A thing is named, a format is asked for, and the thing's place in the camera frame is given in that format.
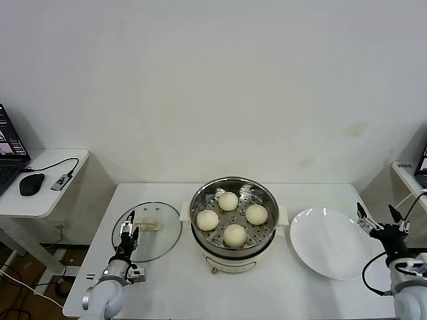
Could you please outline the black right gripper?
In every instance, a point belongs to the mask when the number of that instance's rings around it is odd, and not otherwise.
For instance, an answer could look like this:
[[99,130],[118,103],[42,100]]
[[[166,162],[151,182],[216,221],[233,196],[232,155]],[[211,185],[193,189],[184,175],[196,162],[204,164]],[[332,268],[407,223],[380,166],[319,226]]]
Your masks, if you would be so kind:
[[381,242],[387,256],[409,256],[405,238],[410,230],[410,222],[392,205],[388,205],[390,214],[396,225],[379,224],[369,217],[360,202],[357,202],[357,224],[371,238]]

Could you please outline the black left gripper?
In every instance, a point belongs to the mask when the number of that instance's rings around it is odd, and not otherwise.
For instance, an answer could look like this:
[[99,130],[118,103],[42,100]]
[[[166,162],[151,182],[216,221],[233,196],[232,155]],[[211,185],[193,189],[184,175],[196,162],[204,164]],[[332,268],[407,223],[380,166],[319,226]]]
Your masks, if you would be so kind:
[[116,259],[130,262],[131,255],[138,246],[139,227],[136,227],[133,230],[134,218],[135,218],[135,211],[132,210],[131,213],[125,219],[125,221],[121,224],[121,227],[119,230],[119,236],[121,237],[121,242],[117,246],[117,249],[115,252]]

